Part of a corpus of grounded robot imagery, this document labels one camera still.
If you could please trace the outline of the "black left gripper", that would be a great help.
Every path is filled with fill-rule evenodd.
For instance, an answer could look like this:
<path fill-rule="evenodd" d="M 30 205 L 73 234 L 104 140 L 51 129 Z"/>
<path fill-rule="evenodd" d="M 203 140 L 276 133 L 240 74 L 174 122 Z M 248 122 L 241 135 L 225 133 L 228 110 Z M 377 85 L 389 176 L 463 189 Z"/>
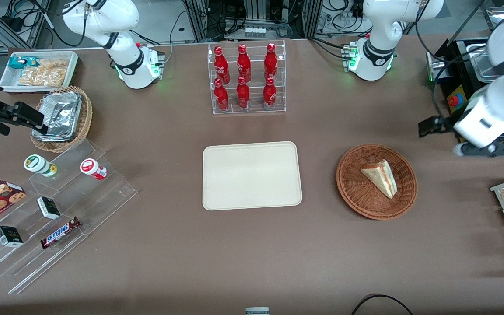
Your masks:
<path fill-rule="evenodd" d="M 428 119 L 418 123 L 418 137 L 423 138 L 430 134 L 442 134 L 455 132 L 454 124 L 457 118 L 454 115 L 450 116 L 431 116 Z"/>

